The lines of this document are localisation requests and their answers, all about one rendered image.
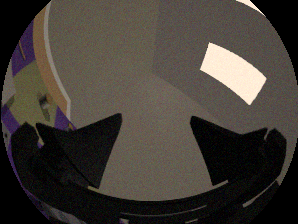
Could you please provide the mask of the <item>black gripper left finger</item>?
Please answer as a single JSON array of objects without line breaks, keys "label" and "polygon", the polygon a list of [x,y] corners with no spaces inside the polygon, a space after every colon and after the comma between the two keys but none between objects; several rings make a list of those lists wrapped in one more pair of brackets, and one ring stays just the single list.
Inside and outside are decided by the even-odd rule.
[{"label": "black gripper left finger", "polygon": [[74,131],[61,131],[37,121],[36,131],[40,133],[44,144],[63,153],[69,164],[89,186],[98,188],[108,163],[112,147],[116,143],[122,123],[122,113],[114,113],[104,120],[94,121],[84,128]]}]

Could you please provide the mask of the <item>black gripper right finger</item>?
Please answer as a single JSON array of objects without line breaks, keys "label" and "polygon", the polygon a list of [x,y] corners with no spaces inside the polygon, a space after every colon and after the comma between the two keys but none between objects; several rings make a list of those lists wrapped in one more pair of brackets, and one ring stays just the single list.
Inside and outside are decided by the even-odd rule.
[{"label": "black gripper right finger", "polygon": [[267,132],[267,128],[263,127],[242,135],[198,116],[190,117],[190,127],[208,167],[213,186],[223,183],[226,176],[234,171],[234,167],[250,151],[251,145],[262,140]]}]

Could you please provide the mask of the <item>grey jar with brown lid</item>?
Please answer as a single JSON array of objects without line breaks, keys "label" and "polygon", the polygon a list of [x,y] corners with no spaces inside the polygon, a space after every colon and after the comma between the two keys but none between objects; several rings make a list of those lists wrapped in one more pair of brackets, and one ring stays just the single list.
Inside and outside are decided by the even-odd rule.
[{"label": "grey jar with brown lid", "polygon": [[45,95],[40,97],[40,107],[41,108],[48,108],[49,105],[52,104],[53,97],[49,95],[49,92],[45,93]]}]

